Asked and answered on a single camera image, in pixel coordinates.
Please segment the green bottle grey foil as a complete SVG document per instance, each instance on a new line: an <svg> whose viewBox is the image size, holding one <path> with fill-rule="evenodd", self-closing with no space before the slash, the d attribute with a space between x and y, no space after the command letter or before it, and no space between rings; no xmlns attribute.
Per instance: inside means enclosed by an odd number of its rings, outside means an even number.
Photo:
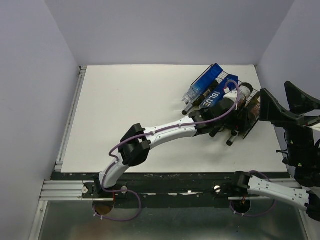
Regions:
<svg viewBox="0 0 320 240"><path fill-rule="evenodd" d="M238 133L237 132L232 132L231 135L230 135L230 138L227 140L226 144L228 146L232 146L233 143L235 142L235 140L237 139L238 137Z"/></svg>

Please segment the short blue glass bottle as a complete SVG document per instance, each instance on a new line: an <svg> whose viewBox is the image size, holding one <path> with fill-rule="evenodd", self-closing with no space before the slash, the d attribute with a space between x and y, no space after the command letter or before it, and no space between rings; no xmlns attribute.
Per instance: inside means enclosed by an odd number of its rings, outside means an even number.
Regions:
<svg viewBox="0 0 320 240"><path fill-rule="evenodd" d="M223 69L217 64L210 65L196 80L191 84L188 91L182 97L186 105L192 104L197 100L223 72Z"/></svg>

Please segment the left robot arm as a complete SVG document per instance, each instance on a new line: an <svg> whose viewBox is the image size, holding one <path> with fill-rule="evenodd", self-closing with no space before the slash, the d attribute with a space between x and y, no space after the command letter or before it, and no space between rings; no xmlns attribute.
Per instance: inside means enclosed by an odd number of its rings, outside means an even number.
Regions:
<svg viewBox="0 0 320 240"><path fill-rule="evenodd" d="M217 133L235 114L238 102L238 99L225 97L213 107L194 110L172 123L145 128L134 124L110 150L109 156L113 160L94 180L93 191L101 198L107 197L119 178L129 168L144 163L155 147L182 138Z"/></svg>

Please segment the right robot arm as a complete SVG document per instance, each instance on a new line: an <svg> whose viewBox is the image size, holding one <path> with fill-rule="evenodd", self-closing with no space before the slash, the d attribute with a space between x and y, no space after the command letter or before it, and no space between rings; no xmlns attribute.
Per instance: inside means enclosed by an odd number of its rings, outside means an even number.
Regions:
<svg viewBox="0 0 320 240"><path fill-rule="evenodd" d="M255 170L236 171L230 191L236 196L261 196L293 206L320 220L320 142L314 133L320 130L320 117L309 115L320 109L320 101L292 82L284 84L289 108L285 109L266 89L260 90L259 119L284 130L286 149L282 162L294 168L294 174L279 174L282 180L295 181L300 187L277 184Z"/></svg>

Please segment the tall blue glass bottle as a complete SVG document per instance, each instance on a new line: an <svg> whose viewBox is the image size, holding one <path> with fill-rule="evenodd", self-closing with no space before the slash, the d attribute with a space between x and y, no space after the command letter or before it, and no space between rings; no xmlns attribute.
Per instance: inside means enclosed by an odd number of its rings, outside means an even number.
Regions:
<svg viewBox="0 0 320 240"><path fill-rule="evenodd" d="M203 100L203 102L199 105L200 109L204 108L212 108L214 107L220 100L223 99L225 95L225 86L228 81L235 81L237 84L239 83L239 77L236 75L228 74L224 79L218 77L215 82L218 83L213 90L210 91L208 96Z"/></svg>

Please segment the tall green bottle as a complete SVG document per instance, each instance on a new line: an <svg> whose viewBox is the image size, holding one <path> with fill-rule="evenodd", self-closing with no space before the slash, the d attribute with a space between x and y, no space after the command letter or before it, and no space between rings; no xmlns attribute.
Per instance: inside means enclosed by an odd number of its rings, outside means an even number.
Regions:
<svg viewBox="0 0 320 240"><path fill-rule="evenodd" d="M258 92L237 116L237 127L239 132L247 132L255 125L260 116L260 105L261 93Z"/></svg>

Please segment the dark green bottle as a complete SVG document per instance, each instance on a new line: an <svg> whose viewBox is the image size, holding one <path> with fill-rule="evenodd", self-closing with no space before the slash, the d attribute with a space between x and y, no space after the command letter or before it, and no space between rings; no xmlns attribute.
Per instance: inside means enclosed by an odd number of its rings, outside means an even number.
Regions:
<svg viewBox="0 0 320 240"><path fill-rule="evenodd" d="M253 92L253 87L250 83L244 82L239 86L240 93L237 94L236 100L236 110L239 111L241 108L246 106L247 99Z"/></svg>

